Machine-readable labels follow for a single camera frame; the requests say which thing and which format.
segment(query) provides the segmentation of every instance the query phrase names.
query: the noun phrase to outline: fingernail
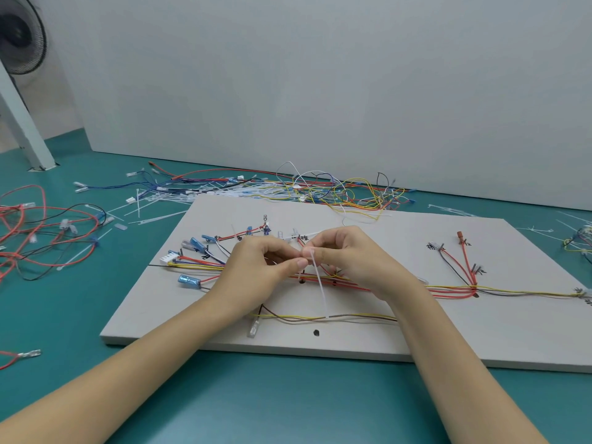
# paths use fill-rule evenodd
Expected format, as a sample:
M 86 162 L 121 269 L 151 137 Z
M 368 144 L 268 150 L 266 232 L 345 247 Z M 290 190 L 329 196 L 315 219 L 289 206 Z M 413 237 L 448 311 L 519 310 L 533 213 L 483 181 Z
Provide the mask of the fingernail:
M 307 259 L 300 258 L 300 259 L 298 259 L 298 262 L 297 263 L 298 263 L 298 268 L 299 269 L 304 269 L 304 268 L 306 268 L 308 266 L 308 260 Z

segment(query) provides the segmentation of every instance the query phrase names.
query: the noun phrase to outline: fan grille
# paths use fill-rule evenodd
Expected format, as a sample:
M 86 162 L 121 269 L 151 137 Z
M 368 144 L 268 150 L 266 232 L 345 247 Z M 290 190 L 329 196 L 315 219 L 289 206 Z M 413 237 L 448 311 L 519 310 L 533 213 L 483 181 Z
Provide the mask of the fan grille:
M 31 73 L 41 65 L 47 52 L 47 36 L 43 23 L 29 0 L 1 0 L 0 16 L 6 14 L 23 19 L 31 30 L 32 40 L 28 46 L 18 48 L 0 36 L 0 59 L 8 73 Z

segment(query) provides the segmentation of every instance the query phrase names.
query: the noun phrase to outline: forearm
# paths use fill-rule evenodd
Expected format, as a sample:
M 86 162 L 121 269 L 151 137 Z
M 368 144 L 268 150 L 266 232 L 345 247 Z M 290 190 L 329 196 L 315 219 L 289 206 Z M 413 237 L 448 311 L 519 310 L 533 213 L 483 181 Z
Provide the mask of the forearm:
M 214 333 L 234 320 L 214 292 L 0 424 L 11 443 L 102 443 Z
M 410 280 L 380 296 L 393 309 L 454 444 L 547 442 L 423 285 Z

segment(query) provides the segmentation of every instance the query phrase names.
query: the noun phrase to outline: hand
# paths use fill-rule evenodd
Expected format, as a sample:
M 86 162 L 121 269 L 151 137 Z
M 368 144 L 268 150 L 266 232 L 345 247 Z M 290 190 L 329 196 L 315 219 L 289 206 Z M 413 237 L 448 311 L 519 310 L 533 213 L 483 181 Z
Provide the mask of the hand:
M 300 251 L 275 237 L 245 237 L 234 246 L 208 296 L 224 302 L 237 318 L 260 306 L 278 283 L 308 265 Z
M 399 262 L 378 246 L 358 226 L 338 227 L 316 235 L 302 248 L 302 256 L 317 265 L 326 263 L 344 271 L 344 275 L 383 298 L 393 288 L 404 289 L 418 280 Z

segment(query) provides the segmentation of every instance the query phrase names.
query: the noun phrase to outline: left hand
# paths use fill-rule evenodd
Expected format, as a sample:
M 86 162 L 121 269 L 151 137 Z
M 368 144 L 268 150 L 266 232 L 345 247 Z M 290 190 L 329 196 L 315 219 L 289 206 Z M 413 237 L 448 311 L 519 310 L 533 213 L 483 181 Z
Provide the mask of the left hand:
M 248 236 L 234 246 L 208 296 L 216 296 L 239 318 L 263 304 L 278 283 L 307 265 L 300 251 L 284 240 Z

